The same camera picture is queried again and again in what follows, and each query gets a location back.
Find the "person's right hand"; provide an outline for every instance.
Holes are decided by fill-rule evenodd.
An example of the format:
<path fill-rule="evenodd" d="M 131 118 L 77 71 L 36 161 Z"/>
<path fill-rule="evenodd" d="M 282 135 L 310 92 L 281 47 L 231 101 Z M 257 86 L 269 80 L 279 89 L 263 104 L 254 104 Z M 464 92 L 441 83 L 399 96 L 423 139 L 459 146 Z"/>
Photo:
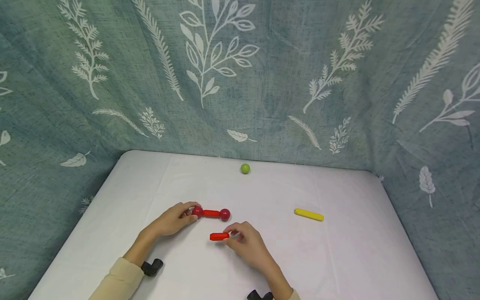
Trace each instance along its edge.
<path fill-rule="evenodd" d="M 238 237 L 224 239 L 223 242 L 251 267 L 265 274 L 272 265 L 276 264 L 262 236 L 250 223 L 233 223 L 223 232 L 231 233 L 232 236 L 238 234 Z"/>

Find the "forearm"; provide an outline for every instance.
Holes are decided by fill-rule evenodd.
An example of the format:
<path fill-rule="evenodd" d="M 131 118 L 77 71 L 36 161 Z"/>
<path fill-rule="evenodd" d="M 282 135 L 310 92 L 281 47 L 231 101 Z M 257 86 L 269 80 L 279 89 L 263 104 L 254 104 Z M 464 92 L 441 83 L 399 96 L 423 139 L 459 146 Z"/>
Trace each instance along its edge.
<path fill-rule="evenodd" d="M 145 258 L 152 250 L 155 242 L 156 236 L 148 230 L 144 229 L 140 232 L 137 239 L 130 247 L 130 249 L 128 249 L 128 251 L 125 253 L 123 258 L 128 260 L 132 264 L 142 267 Z"/>
<path fill-rule="evenodd" d="M 273 259 L 264 269 L 263 274 L 275 300 L 290 299 L 293 294 L 293 289 L 285 279 L 282 270 Z"/>

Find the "fabric wall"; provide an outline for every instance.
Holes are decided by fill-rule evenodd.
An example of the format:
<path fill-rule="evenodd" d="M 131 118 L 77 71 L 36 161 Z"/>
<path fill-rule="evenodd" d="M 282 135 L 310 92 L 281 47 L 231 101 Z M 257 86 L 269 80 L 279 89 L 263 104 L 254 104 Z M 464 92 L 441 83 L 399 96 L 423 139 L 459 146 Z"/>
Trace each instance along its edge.
<path fill-rule="evenodd" d="M 439 298 L 480 299 L 479 46 L 474 0 L 1 1 L 0 299 L 131 149 L 374 172 Z"/>

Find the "black clip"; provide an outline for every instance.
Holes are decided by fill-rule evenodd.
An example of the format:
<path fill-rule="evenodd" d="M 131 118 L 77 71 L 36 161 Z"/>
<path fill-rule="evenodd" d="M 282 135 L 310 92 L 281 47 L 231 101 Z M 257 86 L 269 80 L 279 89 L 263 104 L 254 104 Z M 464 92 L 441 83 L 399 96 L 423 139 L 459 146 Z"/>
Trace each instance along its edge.
<path fill-rule="evenodd" d="M 163 261 L 156 258 L 153 260 L 153 264 L 149 264 L 144 262 L 142 265 L 142 271 L 145 275 L 153 277 L 157 274 L 157 272 L 163 267 Z"/>
<path fill-rule="evenodd" d="M 272 292 L 268 292 L 263 298 L 261 298 L 257 293 L 257 290 L 254 289 L 250 294 L 248 294 L 247 300 L 273 300 L 273 294 Z"/>

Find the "green ball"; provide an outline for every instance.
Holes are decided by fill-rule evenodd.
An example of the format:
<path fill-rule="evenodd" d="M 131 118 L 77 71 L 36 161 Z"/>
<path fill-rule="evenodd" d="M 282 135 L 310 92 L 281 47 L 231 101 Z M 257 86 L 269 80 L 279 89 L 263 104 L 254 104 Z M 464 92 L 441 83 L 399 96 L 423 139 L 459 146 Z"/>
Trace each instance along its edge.
<path fill-rule="evenodd" d="M 240 170 L 243 174 L 248 174 L 248 172 L 250 172 L 250 166 L 248 164 L 243 164 L 241 165 Z"/>

